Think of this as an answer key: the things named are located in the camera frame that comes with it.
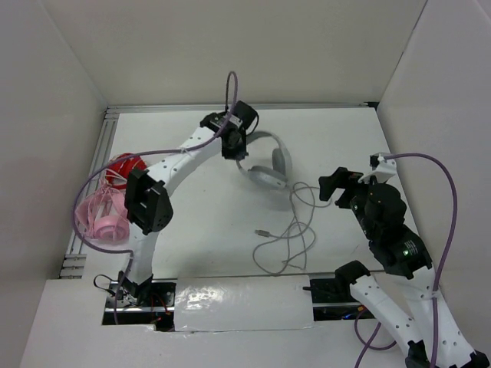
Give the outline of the white grey headphones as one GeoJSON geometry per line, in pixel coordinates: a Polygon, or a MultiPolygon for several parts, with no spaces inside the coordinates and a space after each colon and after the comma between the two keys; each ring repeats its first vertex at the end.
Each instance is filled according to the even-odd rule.
{"type": "Polygon", "coordinates": [[[236,160],[236,166],[240,173],[265,189],[281,190],[288,187],[292,176],[292,157],[283,140],[276,134],[268,131],[255,131],[247,138],[247,143],[253,143],[262,138],[272,138],[277,147],[272,151],[272,166],[254,165],[250,169],[244,169],[240,161],[236,160]]]}

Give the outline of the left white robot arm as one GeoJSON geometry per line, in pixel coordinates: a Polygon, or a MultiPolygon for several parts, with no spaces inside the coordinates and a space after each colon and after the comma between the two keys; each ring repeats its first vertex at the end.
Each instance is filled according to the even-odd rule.
{"type": "Polygon", "coordinates": [[[160,233],[173,217],[170,196],[179,184],[209,158],[244,159],[247,129],[259,114],[239,101],[231,111],[210,113],[176,152],[149,168],[133,169],[125,195],[131,250],[129,269],[120,271],[118,284],[133,305],[144,305],[151,297],[153,255],[160,233]]]}

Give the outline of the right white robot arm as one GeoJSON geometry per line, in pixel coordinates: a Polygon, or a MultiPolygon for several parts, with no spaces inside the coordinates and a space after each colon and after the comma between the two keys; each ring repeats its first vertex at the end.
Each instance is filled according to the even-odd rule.
{"type": "Polygon", "coordinates": [[[419,235],[404,223],[407,206],[400,192],[344,167],[318,182],[322,201],[328,201],[335,190],[342,191],[336,206],[354,213],[371,253],[398,286],[410,313],[381,289],[359,261],[336,270],[336,295],[361,302],[394,338],[408,367],[488,367],[486,354],[466,341],[443,295],[433,290],[433,261],[419,235]]]}

